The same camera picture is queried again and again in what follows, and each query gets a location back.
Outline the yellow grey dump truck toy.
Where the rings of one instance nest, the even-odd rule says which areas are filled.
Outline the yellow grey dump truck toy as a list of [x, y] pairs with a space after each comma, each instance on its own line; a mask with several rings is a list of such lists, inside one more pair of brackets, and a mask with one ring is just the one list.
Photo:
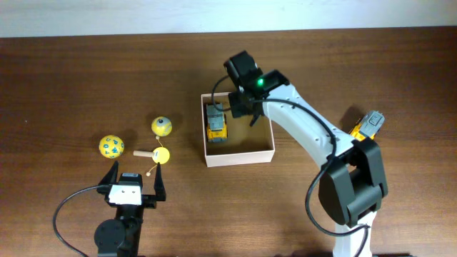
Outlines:
[[210, 143], [222, 142], [228, 139], [226, 116], [222, 111], [222, 104], [206, 105], [206, 136]]

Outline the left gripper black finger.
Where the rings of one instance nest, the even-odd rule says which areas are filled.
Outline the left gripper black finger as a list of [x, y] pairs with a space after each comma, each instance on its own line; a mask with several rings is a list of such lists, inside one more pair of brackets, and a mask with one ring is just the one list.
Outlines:
[[154, 190], [156, 196], [166, 196], [166, 189], [161, 174], [161, 164], [157, 163], [156, 174], [154, 179]]
[[114, 185], [117, 180], [118, 169], [119, 169], [119, 162], [114, 161], [114, 163], [111, 166], [111, 168], [109, 169], [108, 173], [100, 180], [99, 185], [100, 186]]

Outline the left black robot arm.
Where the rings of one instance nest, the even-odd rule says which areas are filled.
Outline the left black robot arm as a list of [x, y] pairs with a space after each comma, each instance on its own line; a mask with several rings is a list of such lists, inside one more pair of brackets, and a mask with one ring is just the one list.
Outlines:
[[154, 194], [142, 193], [141, 174], [118, 174], [118, 169], [119, 162], [115, 161], [96, 190], [110, 207], [116, 209], [115, 217], [103, 221], [94, 232], [98, 256], [137, 256], [144, 211], [155, 209], [158, 202], [166, 200], [160, 164], [156, 167]]

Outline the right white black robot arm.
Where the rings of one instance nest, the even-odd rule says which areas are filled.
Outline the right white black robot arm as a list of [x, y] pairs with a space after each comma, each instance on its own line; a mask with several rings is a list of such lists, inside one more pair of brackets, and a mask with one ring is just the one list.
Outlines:
[[379, 145], [372, 139], [380, 114], [362, 120], [363, 139], [340, 130], [313, 109], [278, 70], [262, 72], [246, 51], [224, 63], [236, 87], [228, 95], [234, 118], [265, 116], [288, 132], [320, 171], [305, 197], [306, 214], [322, 233], [336, 239], [334, 256], [372, 256], [371, 227], [388, 194]]

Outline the yellow grey mixer truck toy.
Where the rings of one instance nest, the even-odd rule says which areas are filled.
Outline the yellow grey mixer truck toy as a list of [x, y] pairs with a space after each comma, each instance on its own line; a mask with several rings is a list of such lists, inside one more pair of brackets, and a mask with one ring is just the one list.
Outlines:
[[358, 120], [349, 134], [358, 141], [363, 141], [365, 138], [374, 140], [384, 121], [385, 117], [381, 112], [369, 111], [362, 119]]

